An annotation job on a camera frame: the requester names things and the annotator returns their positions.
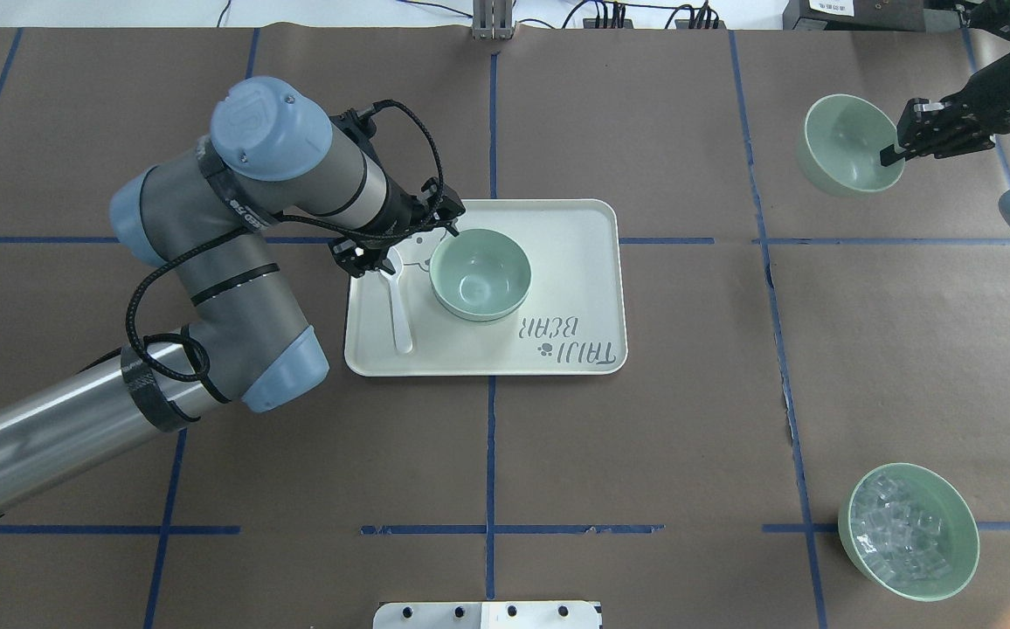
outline plastic spoon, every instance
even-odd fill
[[[389,283],[389,298],[392,302],[392,338],[396,342],[398,353],[411,353],[412,329],[405,312],[405,302],[400,298],[400,276],[404,274],[405,261],[400,258],[396,247],[389,248],[389,264],[392,264],[396,274],[392,276],[381,272],[382,278]]]

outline bowl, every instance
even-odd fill
[[[951,483],[912,463],[857,482],[839,510],[839,540],[870,581],[913,601],[958,594],[980,564],[980,530]]]
[[[868,101],[848,94],[817,100],[804,116],[796,159],[813,186],[828,195],[861,197],[889,190],[904,160],[882,166],[882,148],[897,142],[897,127]]]
[[[438,303],[470,321],[501,319],[520,307],[532,268],[520,245],[501,232],[466,230],[439,243],[430,263]]]

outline black cable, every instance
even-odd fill
[[[536,17],[525,17],[525,19],[517,21],[517,23],[525,23],[525,22],[541,23],[541,24],[546,25],[546,27],[548,27],[548,28],[556,28],[552,24],[549,24],[549,23],[545,22],[544,20],[537,20]]]
[[[574,7],[572,7],[572,11],[568,12],[568,16],[565,17],[565,19],[564,19],[564,25],[561,25],[561,28],[568,27],[568,24],[572,22],[572,16],[576,15],[576,12],[579,9],[581,9],[582,7],[584,7],[584,5],[586,5],[587,3],[599,3],[599,4],[602,4],[602,8],[604,8],[604,10],[605,10],[606,0],[582,0],[581,3],[578,3],[578,4],[574,5]],[[633,8],[636,8],[636,9],[664,9],[666,11],[672,11],[672,16],[669,16],[669,21],[666,22],[665,25],[664,25],[666,28],[669,28],[669,25],[672,23],[672,20],[676,19],[677,12],[680,12],[681,10],[684,10],[684,9],[689,9],[690,12],[692,12],[692,16],[690,16],[689,23],[688,23],[688,27],[689,28],[718,28],[718,25],[717,25],[718,24],[718,13],[714,9],[706,8],[706,7],[708,7],[709,3],[704,3],[703,4],[704,8],[701,8],[700,10],[698,10],[698,15],[696,14],[696,7],[693,7],[693,5],[690,5],[690,4],[681,4],[681,5],[678,5],[678,7],[665,7],[665,5],[662,5],[662,4],[621,3],[620,0],[617,3],[614,3],[614,4],[620,5],[620,7],[621,7],[621,17],[620,17],[620,19],[618,19],[617,13],[614,13],[614,25],[625,25],[625,8],[627,8],[627,7],[633,7]],[[705,17],[706,21],[704,22],[703,27],[697,27],[696,26],[696,21],[697,21],[696,18],[697,17]],[[596,25],[596,28],[610,28],[609,25],[599,25],[598,22],[599,22],[599,19],[598,19],[597,8],[596,8],[596,16],[594,16],[594,25]],[[713,25],[713,27],[706,27],[706,25],[705,25],[706,23],[713,23],[714,25]]]
[[[171,259],[165,266],[158,268],[152,274],[149,274],[144,281],[136,287],[136,290],[132,292],[131,299],[128,300],[128,309],[125,310],[125,335],[128,337],[128,345],[132,347],[132,350],[136,353],[140,360],[143,360],[145,365],[152,366],[154,372],[169,378],[173,381],[178,382],[201,382],[206,378],[206,374],[210,373],[210,355],[206,353],[206,347],[202,346],[201,342],[194,340],[190,337],[185,337],[184,335],[174,334],[177,337],[178,345],[182,345],[183,349],[187,353],[193,354],[198,360],[196,365],[192,363],[194,374],[181,374],[172,368],[165,365],[165,363],[158,361],[153,357],[152,354],[146,350],[146,339],[140,338],[140,334],[136,331],[136,311],[139,310],[140,300],[144,299],[144,294],[157,280],[163,278],[169,274],[170,271],[178,268],[180,264],[186,263],[187,259],[191,259],[196,255],[205,253],[214,247],[221,246],[223,243],[227,243],[237,236],[242,236],[248,234],[249,230],[245,227],[237,227],[236,230],[229,231],[228,234],[222,234],[217,236],[208,242],[201,243],[197,247],[192,248],[186,253],[178,256],[177,258]]]
[[[582,0],[582,3],[574,5],[574,7],[572,7],[572,11],[568,13],[568,16],[564,17],[564,25],[561,25],[561,28],[568,27],[568,24],[572,21],[572,16],[576,15],[576,11],[584,7],[587,3],[601,4],[602,7],[605,7],[605,3],[602,3],[601,0]],[[598,7],[594,7],[594,21],[598,21]]]
[[[467,13],[466,11],[460,11],[458,9],[448,7],[448,5],[445,5],[445,4],[420,3],[420,0],[397,0],[397,3],[401,3],[401,4],[418,4],[418,5],[421,5],[421,7],[434,7],[434,8],[437,8],[437,9],[444,9],[444,10],[452,12],[452,13],[458,13],[458,15],[467,16],[467,17],[470,17],[470,19],[474,19],[474,16],[472,16],[470,13]]]
[[[696,20],[696,7],[692,7],[692,5],[690,4],[681,4],[678,5],[678,7],[676,7],[675,9],[673,9],[672,15],[669,16],[669,21],[666,21],[664,23],[664,27],[669,28],[670,25],[672,25],[672,21],[677,19],[677,13],[680,11],[684,11],[684,9],[688,9],[688,12],[690,13],[690,15],[688,16],[688,24],[690,27],[693,21]]]
[[[700,15],[696,16],[696,28],[704,28],[709,19],[711,19],[711,0],[703,0]]]
[[[408,105],[405,105],[400,101],[394,101],[393,99],[385,99],[373,103],[373,114],[367,115],[366,120],[373,118],[373,116],[377,114],[377,112],[386,110],[389,107],[396,107],[398,110],[405,112],[405,115],[408,116],[408,118],[411,119],[413,123],[416,123],[416,126],[418,126],[418,128],[420,128],[420,132],[424,135],[424,139],[428,140],[428,146],[431,147],[431,158],[434,160],[434,163],[436,163],[436,173],[438,175],[438,194],[434,196],[429,206],[431,214],[434,214],[434,212],[438,210],[438,204],[442,203],[442,184],[443,184],[442,161],[438,159],[438,146],[436,146],[436,143],[434,143],[434,138],[432,138],[431,132],[428,131],[428,127],[426,127],[426,125],[418,118],[418,116],[416,116],[416,113],[412,112],[412,110],[408,108]]]
[[[82,372],[88,372],[89,370],[93,370],[94,366],[100,365],[101,362],[105,362],[106,360],[111,360],[112,358],[116,358],[117,355],[120,355],[120,347],[117,347],[117,349],[114,349],[112,351],[107,351],[105,354],[98,357],[97,360],[94,360],[93,362],[90,362],[89,365],[85,365],[81,370],[79,370],[78,374],[81,374]]]
[[[214,28],[221,28],[222,27],[222,17],[225,17],[225,11],[229,10],[230,4],[233,4],[233,0],[225,0],[225,5],[224,5],[224,7],[222,7],[222,12],[221,13],[217,13],[217,26],[214,27]]]

